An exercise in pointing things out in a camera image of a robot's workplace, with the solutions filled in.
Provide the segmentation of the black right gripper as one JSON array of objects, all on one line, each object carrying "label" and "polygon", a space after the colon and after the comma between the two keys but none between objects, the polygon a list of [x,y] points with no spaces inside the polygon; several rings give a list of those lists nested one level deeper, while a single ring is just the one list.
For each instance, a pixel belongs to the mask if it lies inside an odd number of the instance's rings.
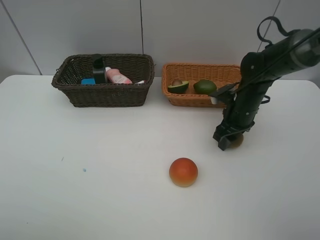
[{"label": "black right gripper", "polygon": [[227,120],[226,112],[223,112],[222,116],[222,122],[216,127],[213,134],[213,139],[218,142],[218,147],[222,151],[225,151],[233,144],[233,135],[249,132],[255,125],[255,112],[246,112],[240,116],[240,120],[237,120],[236,123]]}]

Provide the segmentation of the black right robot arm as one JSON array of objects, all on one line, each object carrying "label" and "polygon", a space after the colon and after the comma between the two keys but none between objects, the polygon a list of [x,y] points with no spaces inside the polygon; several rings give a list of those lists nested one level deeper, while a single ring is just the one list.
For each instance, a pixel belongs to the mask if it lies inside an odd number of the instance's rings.
[{"label": "black right robot arm", "polygon": [[249,52],[240,65],[240,82],[209,94],[212,103],[225,104],[223,120],[213,134],[218,147],[226,150],[254,126],[260,105],[270,101],[266,93],[274,81],[319,62],[319,29],[297,29],[262,52]]}]

